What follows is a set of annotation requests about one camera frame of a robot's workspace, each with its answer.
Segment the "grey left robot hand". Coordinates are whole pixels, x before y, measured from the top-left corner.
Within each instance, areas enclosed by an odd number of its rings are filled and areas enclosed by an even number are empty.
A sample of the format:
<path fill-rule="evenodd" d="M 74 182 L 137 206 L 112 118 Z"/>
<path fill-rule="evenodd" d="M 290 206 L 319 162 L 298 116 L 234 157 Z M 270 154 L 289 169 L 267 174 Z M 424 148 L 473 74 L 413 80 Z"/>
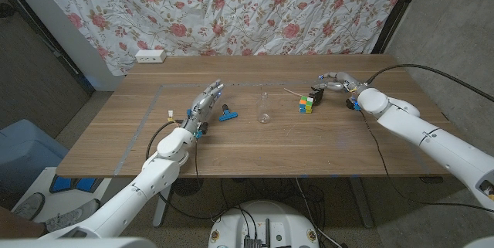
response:
<path fill-rule="evenodd" d="M 221 95 L 224 85 L 220 80 L 216 80 L 208 85 L 192 102 L 190 114 L 182 122 L 181 128 L 194 134 L 199 126 L 209 119 L 213 107 Z"/>

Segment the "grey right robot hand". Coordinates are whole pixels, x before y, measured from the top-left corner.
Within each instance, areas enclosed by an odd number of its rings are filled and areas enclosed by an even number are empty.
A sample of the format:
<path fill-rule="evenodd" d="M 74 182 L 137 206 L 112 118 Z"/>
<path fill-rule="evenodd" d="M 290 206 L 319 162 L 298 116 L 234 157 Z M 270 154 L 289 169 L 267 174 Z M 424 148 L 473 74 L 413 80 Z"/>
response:
<path fill-rule="evenodd" d="M 361 83 L 350 74 L 345 72 L 329 72 L 319 75 L 320 82 L 313 85 L 314 89 L 328 89 L 332 91 L 361 93 L 368 85 Z"/>

